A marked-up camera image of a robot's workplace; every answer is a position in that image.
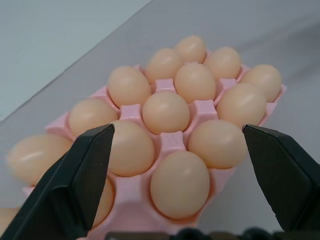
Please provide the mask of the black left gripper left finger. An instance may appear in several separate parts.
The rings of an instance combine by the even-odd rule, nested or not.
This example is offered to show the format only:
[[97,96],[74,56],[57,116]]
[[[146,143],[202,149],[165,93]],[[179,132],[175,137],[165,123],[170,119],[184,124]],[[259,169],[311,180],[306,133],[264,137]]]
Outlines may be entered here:
[[80,135],[50,167],[0,240],[77,240],[92,229],[105,186],[115,127]]

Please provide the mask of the pink plastic egg tray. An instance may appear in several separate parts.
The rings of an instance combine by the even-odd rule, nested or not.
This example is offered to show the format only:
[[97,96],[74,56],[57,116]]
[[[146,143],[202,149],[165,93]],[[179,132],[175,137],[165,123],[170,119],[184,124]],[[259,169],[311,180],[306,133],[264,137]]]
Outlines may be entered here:
[[[118,107],[109,95],[107,84],[93,95],[85,98],[97,98],[107,102],[117,112],[117,120],[131,121],[142,127],[150,136],[155,152],[152,166],[142,174],[130,177],[119,176],[109,171],[108,168],[106,179],[110,179],[114,190],[112,208],[108,216],[99,225],[92,227],[86,237],[86,240],[102,240],[104,234],[111,231],[161,231],[176,233],[185,227],[194,227],[197,224],[204,208],[224,188],[230,176],[235,172],[236,166],[228,169],[216,169],[208,168],[205,164],[208,169],[210,179],[208,198],[198,212],[183,219],[167,217],[156,208],[150,192],[152,174],[158,164],[168,155],[177,151],[190,152],[188,149],[189,138],[193,130],[198,125],[208,120],[222,120],[218,118],[217,113],[217,105],[221,97],[227,90],[237,84],[240,84],[240,78],[245,72],[252,68],[246,67],[241,63],[241,69],[236,78],[214,79],[216,86],[214,100],[195,100],[192,103],[187,103],[185,101],[188,104],[190,111],[190,121],[188,127],[183,131],[154,134],[146,127],[142,116],[142,110],[145,102],[150,96],[146,99],[144,104],[122,105],[121,107]],[[175,77],[169,79],[157,79],[153,85],[150,85],[149,83],[151,96],[160,91],[173,92],[177,94],[174,86]],[[278,104],[279,98],[283,95],[285,90],[286,87],[282,83],[280,93],[274,102],[266,102],[266,111],[262,120],[258,123],[259,125],[263,124],[271,115],[272,111]],[[77,136],[74,137],[71,133],[68,121],[69,113],[70,111],[66,112],[54,121],[47,129],[46,133],[43,134],[61,136],[69,139],[73,144]]]

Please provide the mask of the beige egg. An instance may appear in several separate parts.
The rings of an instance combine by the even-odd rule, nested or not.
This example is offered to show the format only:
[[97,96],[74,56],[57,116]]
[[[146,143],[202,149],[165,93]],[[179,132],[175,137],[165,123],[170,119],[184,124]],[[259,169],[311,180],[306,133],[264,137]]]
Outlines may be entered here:
[[210,169],[233,168],[247,155],[242,131],[224,120],[207,120],[199,124],[189,137],[188,150]]
[[36,185],[71,146],[71,140],[59,135],[33,135],[19,141],[8,152],[7,164],[15,177],[28,185]]
[[248,83],[239,83],[224,93],[216,111],[220,120],[242,128],[246,124],[258,125],[266,108],[265,95],[259,88]]
[[173,48],[162,48],[149,60],[145,68],[145,77],[150,85],[156,80],[174,79],[184,61]]
[[180,40],[174,47],[185,63],[202,64],[206,57],[206,44],[202,38],[191,35]]
[[174,78],[174,87],[188,104],[195,100],[214,100],[216,83],[211,72],[202,64],[183,65]]
[[118,119],[115,109],[99,98],[87,98],[78,102],[69,112],[68,124],[74,137],[85,131]]
[[259,64],[246,71],[239,83],[247,83],[259,88],[266,101],[274,102],[281,91],[282,76],[280,72],[270,64]]
[[110,213],[114,201],[114,188],[109,178],[106,179],[99,201],[98,209],[93,222],[93,227],[98,226]]
[[142,127],[129,120],[116,120],[113,125],[109,171],[121,177],[145,173],[155,160],[151,137]]
[[241,70],[241,56],[232,47],[221,47],[211,53],[203,62],[213,78],[235,79]]
[[210,192],[209,170],[200,157],[176,151],[153,171],[150,195],[155,207],[171,219],[185,219],[198,212]]
[[115,68],[108,79],[108,93],[117,107],[143,105],[152,91],[146,77],[132,66]]
[[145,126],[154,134],[184,131],[190,122],[185,100],[174,92],[159,91],[151,95],[142,108]]

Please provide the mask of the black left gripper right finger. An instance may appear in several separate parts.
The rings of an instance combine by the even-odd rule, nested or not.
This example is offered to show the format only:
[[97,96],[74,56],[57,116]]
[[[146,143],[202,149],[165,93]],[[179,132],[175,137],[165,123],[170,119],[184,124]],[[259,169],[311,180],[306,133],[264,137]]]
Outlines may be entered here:
[[320,231],[320,164],[291,136],[242,128],[257,182],[284,231]]

